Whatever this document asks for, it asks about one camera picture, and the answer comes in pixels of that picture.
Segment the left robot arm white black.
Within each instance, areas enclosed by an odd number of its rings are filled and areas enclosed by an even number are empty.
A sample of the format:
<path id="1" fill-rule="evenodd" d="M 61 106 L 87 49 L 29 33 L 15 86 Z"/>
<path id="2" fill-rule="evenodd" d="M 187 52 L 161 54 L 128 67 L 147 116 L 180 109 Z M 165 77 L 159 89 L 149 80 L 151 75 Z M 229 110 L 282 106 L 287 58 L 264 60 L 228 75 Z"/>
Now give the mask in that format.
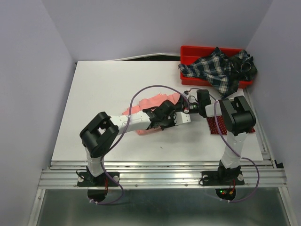
<path id="1" fill-rule="evenodd" d="M 95 186 L 104 182 L 101 167 L 104 156 L 115 146 L 116 137 L 136 130 L 150 130 L 175 125 L 176 105 L 165 100 L 160 106 L 144 109 L 132 115 L 109 116 L 98 113 L 80 132 L 87 154 L 88 180 Z"/>

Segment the pink pleated skirt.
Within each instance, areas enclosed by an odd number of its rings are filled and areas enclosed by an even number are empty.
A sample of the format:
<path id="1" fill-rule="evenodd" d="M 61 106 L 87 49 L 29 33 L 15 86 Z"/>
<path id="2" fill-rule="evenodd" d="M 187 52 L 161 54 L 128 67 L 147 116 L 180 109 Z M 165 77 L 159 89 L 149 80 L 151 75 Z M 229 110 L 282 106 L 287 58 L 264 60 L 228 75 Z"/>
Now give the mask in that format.
<path id="1" fill-rule="evenodd" d="M 178 93 L 173 93 L 171 95 L 167 94 L 157 94 L 156 96 L 153 96 L 151 98 L 144 98 L 139 101 L 138 105 L 135 105 L 132 107 L 131 113 L 137 113 L 138 111 L 148 109 L 148 108 L 154 108 L 160 106 L 165 100 L 171 101 L 173 104 L 176 104 L 178 100 L 180 99 L 180 94 Z M 126 111 L 124 111 L 122 114 L 123 115 L 128 115 L 129 113 L 129 108 L 127 108 Z M 155 128 L 155 129 L 149 129 L 149 130 L 136 130 L 136 133 L 140 136 L 151 134 L 153 132 L 160 131 L 161 128 Z"/>

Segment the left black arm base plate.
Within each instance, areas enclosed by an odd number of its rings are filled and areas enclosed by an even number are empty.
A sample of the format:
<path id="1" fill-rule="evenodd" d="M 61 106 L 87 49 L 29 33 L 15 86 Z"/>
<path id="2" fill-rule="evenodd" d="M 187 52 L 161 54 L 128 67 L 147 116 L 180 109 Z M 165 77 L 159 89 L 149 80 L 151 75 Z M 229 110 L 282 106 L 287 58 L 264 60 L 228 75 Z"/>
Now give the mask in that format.
<path id="1" fill-rule="evenodd" d="M 110 179 L 105 173 L 93 177 L 88 171 L 76 171 L 77 187 L 87 188 L 87 197 L 91 203 L 96 205 L 108 205 L 115 201 L 105 201 L 109 194 L 109 188 L 120 188 L 119 186 L 119 172 L 108 173 L 112 179 Z"/>

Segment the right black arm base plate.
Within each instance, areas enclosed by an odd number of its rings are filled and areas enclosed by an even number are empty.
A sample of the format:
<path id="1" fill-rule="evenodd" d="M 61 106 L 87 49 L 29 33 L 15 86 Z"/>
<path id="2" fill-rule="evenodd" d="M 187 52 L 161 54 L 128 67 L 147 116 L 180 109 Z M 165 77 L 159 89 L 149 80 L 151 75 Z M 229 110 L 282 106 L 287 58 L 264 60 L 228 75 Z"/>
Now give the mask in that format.
<path id="1" fill-rule="evenodd" d="M 228 202 L 234 201 L 237 186 L 245 184 L 241 171 L 234 175 L 221 175 L 218 171 L 203 171 L 198 181 L 201 186 L 215 186 L 215 192 L 218 198 Z"/>

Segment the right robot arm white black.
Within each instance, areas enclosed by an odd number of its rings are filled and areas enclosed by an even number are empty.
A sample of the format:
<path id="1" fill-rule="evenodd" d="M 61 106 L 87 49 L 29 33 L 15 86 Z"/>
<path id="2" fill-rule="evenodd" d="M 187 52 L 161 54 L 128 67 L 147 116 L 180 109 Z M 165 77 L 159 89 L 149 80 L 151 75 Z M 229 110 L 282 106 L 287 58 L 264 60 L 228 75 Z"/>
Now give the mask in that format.
<path id="1" fill-rule="evenodd" d="M 217 180 L 226 184 L 241 174 L 240 160 L 244 141 L 256 124 L 255 115 L 244 96 L 220 99 L 211 103 L 206 89 L 197 89 L 196 102 L 189 102 L 190 90 L 184 91 L 177 107 L 184 113 L 197 113 L 204 118 L 214 118 L 217 131 L 225 143 L 217 171 L 203 172 L 204 176 L 216 174 Z"/>

